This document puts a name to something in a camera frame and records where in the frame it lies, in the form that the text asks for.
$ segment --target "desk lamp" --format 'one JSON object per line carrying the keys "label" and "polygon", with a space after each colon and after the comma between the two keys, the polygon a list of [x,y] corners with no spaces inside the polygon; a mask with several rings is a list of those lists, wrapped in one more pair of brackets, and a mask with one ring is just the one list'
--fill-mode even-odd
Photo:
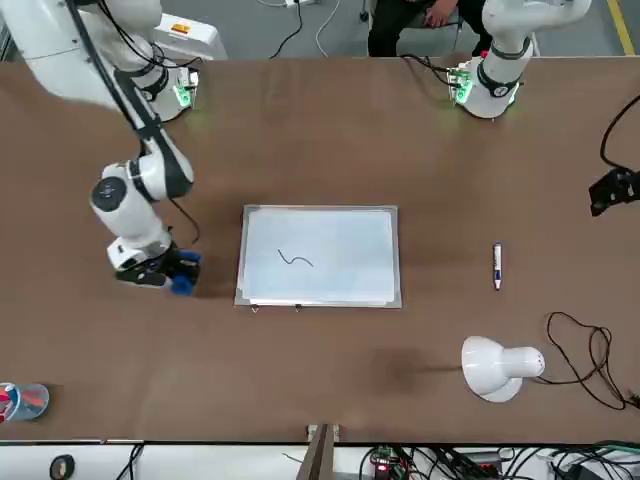
{"label": "desk lamp", "polygon": [[522,379],[544,371],[544,357],[532,347],[504,348],[485,337],[469,337],[462,345],[462,371],[469,388],[488,402],[511,400]]}

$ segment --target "marker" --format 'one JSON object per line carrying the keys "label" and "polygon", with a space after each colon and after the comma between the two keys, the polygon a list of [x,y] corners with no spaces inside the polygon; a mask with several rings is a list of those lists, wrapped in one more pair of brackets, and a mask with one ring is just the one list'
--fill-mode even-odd
{"label": "marker", "polygon": [[500,290],[502,285],[502,244],[493,245],[493,286]]}

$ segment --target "green indicator light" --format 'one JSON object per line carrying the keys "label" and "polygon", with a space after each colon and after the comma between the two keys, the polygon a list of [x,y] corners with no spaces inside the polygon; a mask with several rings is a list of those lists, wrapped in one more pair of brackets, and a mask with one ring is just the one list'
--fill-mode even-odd
{"label": "green indicator light", "polygon": [[191,105],[191,94],[183,87],[173,87],[180,106],[186,108]]}

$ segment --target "black marker line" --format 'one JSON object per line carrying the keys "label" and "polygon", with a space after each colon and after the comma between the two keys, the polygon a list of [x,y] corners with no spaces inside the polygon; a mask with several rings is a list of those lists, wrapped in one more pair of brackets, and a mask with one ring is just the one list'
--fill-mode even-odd
{"label": "black marker line", "polygon": [[284,258],[284,255],[282,254],[282,252],[280,251],[280,249],[278,249],[278,253],[280,254],[280,258],[282,259],[282,261],[284,263],[286,263],[287,265],[291,265],[293,262],[295,262],[296,260],[302,260],[303,262],[307,262],[309,264],[310,267],[313,267],[313,263],[311,263],[309,260],[307,260],[304,257],[293,257],[291,259],[291,261],[287,260],[286,258]]}

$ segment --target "lamp base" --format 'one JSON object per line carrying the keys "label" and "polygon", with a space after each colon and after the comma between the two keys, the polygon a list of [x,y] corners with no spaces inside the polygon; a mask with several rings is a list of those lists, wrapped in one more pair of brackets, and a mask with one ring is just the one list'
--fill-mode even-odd
{"label": "lamp base", "polygon": [[478,394],[478,396],[483,400],[486,400],[487,402],[504,403],[515,397],[516,393],[520,391],[521,387],[522,379],[512,378],[500,390],[496,390],[495,392],[488,393],[486,395]]}

